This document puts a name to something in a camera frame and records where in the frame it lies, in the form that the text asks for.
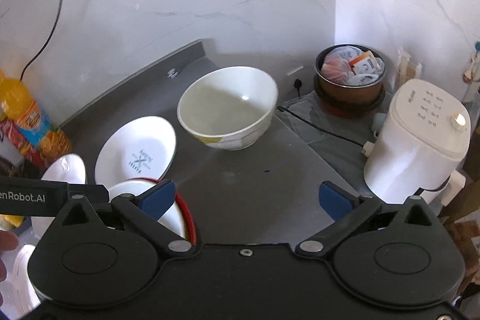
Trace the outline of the large white sweet plate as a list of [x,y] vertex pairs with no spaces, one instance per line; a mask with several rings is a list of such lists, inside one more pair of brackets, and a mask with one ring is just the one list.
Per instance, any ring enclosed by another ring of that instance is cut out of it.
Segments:
[[[86,184],[86,166],[77,154],[67,154],[55,161],[44,173],[42,180]],[[54,217],[32,217],[32,230],[38,239],[45,234]]]

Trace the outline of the small white bakery plate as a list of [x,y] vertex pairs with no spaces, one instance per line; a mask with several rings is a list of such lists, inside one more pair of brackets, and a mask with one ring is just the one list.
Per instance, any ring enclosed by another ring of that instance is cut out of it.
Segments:
[[96,184],[111,188],[128,179],[162,179],[176,153],[176,132],[159,116],[136,118],[116,130],[100,150]]

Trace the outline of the large white ceramic bowl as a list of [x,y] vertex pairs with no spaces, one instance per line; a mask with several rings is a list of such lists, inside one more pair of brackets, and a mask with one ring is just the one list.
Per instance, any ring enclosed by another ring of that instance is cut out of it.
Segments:
[[213,149],[241,150],[269,129],[278,85],[254,67],[226,67],[197,79],[176,108],[181,126]]

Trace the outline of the white air fryer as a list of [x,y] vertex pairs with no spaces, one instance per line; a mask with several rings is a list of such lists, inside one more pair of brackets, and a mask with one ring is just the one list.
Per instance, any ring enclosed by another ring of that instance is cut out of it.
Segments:
[[420,196],[448,205],[465,187],[458,170],[470,146],[471,122],[454,96],[422,79],[395,93],[377,140],[365,143],[364,182],[388,204]]

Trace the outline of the orange juice bottle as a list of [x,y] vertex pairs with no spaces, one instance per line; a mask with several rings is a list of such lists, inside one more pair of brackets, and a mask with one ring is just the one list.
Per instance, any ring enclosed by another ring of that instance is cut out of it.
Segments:
[[19,79],[1,72],[1,110],[26,140],[50,163],[72,152],[72,143],[51,121],[38,101]]

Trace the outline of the brown pot with packets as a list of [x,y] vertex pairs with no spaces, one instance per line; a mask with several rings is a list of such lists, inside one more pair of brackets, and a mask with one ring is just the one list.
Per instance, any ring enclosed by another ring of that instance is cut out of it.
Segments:
[[387,67],[380,54],[360,45],[337,45],[316,57],[314,89],[325,109],[339,117],[360,118],[376,110],[386,91]]

